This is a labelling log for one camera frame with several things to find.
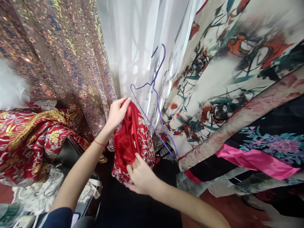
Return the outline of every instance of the red embroidered garment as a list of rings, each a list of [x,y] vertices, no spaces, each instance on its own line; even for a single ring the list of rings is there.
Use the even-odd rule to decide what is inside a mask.
[[[28,109],[0,111],[0,183],[29,186],[45,181],[68,136],[83,150],[90,145],[73,132],[82,113],[56,109],[56,103],[29,102]]]
[[[148,127],[132,101],[121,125],[121,129],[114,135],[113,139],[115,158],[112,176],[125,185],[132,183],[127,165],[135,161],[135,153],[138,153],[150,167],[154,166],[155,156]]]

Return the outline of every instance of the red and gold brocade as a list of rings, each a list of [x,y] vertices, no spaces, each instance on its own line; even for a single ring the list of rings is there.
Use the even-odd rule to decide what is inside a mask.
[[[0,111],[0,183],[6,185],[45,181],[68,136],[83,150],[90,145],[74,132],[81,112],[45,106],[45,102],[28,105],[28,109]]]

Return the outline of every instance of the hand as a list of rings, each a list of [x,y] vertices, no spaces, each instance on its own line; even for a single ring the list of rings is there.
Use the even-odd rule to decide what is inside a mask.
[[[111,130],[114,130],[120,124],[126,114],[127,108],[131,102],[131,98],[128,98],[123,106],[120,107],[124,100],[125,98],[121,98],[111,104],[109,118],[106,123],[106,126],[108,126]]]
[[[147,163],[136,153],[133,165],[128,165],[127,170],[134,184],[127,184],[127,187],[137,194],[152,195],[158,189],[161,182],[156,177]]]

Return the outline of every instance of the wrist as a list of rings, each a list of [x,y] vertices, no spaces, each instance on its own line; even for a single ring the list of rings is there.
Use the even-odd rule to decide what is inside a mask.
[[[152,184],[151,190],[149,192],[149,196],[157,200],[159,198],[159,195],[164,191],[165,185],[166,185],[165,182],[163,182],[161,179],[156,177],[155,181]]]
[[[109,134],[112,134],[114,132],[114,130],[116,129],[117,126],[114,126],[113,124],[110,124],[109,122],[107,122],[104,126],[104,128],[102,129],[102,131],[105,131]]]

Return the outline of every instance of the dark blue sleeve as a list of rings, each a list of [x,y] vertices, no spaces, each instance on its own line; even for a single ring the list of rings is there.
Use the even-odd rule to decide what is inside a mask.
[[[61,207],[48,214],[42,228],[71,228],[73,212],[71,208]]]

